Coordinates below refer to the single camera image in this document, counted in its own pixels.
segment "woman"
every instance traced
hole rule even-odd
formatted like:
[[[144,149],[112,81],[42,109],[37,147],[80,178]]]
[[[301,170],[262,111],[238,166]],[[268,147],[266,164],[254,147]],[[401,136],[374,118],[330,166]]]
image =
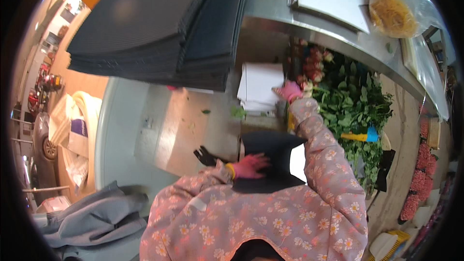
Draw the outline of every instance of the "woman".
[[[140,260],[360,260],[368,242],[364,191],[343,148],[323,125],[317,102],[287,82],[297,133],[306,138],[308,185],[241,194],[238,178],[264,177],[267,163],[248,155],[196,177],[182,177],[153,201]]]

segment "yellow wristband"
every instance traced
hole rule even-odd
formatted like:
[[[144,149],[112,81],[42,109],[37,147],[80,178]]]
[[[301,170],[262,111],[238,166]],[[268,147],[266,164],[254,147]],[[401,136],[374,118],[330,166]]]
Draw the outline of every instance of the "yellow wristband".
[[[235,170],[233,169],[232,163],[229,162],[225,166],[228,167],[232,171],[232,180],[234,180],[235,179]]]

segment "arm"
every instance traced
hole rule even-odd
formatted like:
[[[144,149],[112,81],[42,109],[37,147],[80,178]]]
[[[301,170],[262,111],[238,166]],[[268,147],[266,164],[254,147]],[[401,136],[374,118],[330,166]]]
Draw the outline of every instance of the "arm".
[[[304,172],[308,185],[333,208],[332,216],[339,212],[344,216],[342,223],[346,224],[346,235],[356,238],[361,250],[367,244],[365,193],[345,159],[345,151],[323,124],[317,106],[317,101],[312,98],[295,100],[290,106],[298,134],[308,139]],[[330,236],[330,249],[339,236]]]
[[[162,189],[155,197],[148,217],[147,229],[140,242],[141,260],[171,260],[167,253],[163,231],[181,214],[191,214],[190,200],[206,188],[231,183],[231,172],[220,161],[216,168],[206,168],[197,176],[181,177],[173,185]]]

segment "pink floral jacket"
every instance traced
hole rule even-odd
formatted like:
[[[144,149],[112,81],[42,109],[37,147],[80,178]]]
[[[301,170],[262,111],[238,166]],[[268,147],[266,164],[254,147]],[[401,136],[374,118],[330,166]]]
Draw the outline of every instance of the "pink floral jacket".
[[[364,191],[314,99],[290,106],[305,144],[308,186],[272,194],[232,190],[222,163],[156,196],[140,260],[230,260],[262,239],[285,260],[361,260],[368,242]]]

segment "car wheel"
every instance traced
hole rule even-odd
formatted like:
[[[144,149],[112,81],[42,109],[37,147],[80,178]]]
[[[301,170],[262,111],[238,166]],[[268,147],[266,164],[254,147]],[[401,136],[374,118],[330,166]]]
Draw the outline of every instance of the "car wheel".
[[[42,148],[43,154],[49,160],[54,160],[57,157],[58,149],[48,140],[48,137],[45,137],[45,139],[43,139]]]

